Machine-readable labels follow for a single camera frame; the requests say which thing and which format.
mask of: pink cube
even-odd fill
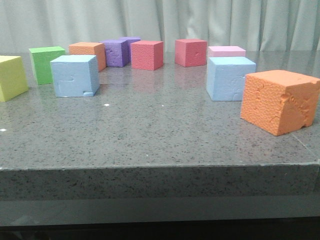
[[[210,57],[245,57],[246,50],[239,46],[209,46],[208,58]]]
[[[133,69],[156,70],[164,65],[164,42],[141,40],[131,43]]]
[[[200,39],[175,40],[175,63],[183,67],[207,64],[208,42]]]

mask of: textured foam surface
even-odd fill
[[[123,36],[119,38],[120,40],[127,40],[128,41],[128,47],[129,47],[129,62],[131,62],[131,44],[138,42],[141,40],[139,36]]]
[[[33,75],[38,85],[52,84],[50,61],[66,54],[60,46],[29,48]]]
[[[106,65],[108,67],[124,67],[129,63],[129,46],[127,40],[107,39],[104,44]]]
[[[245,57],[246,50],[239,46],[209,46],[208,57]]]
[[[93,97],[100,86],[95,55],[63,55],[51,68],[57,97]]]
[[[69,45],[70,55],[96,55],[99,72],[106,68],[105,46],[99,42],[77,42]]]
[[[28,90],[20,56],[0,56],[0,102],[6,102]]]
[[[320,79],[285,70],[246,76],[241,118],[279,136],[312,125]]]
[[[175,63],[183,67],[206,65],[207,45],[208,42],[201,39],[175,40]]]
[[[256,64],[243,56],[209,57],[206,91],[213,101],[241,101],[246,74],[255,71]]]
[[[156,70],[164,65],[164,42],[141,40],[131,44],[133,69]]]

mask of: red cube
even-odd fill
[[[156,70],[164,65],[164,42],[141,40],[131,43],[133,69]]]
[[[207,64],[208,42],[200,39],[175,40],[175,63],[183,67]]]

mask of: white curtain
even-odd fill
[[[247,51],[320,50],[320,0],[0,0],[0,52],[122,36]]]

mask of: green cube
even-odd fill
[[[6,102],[27,90],[21,56],[0,56],[0,102]]]
[[[50,61],[65,55],[60,46],[29,48],[33,75],[38,85],[52,84],[53,77]]]

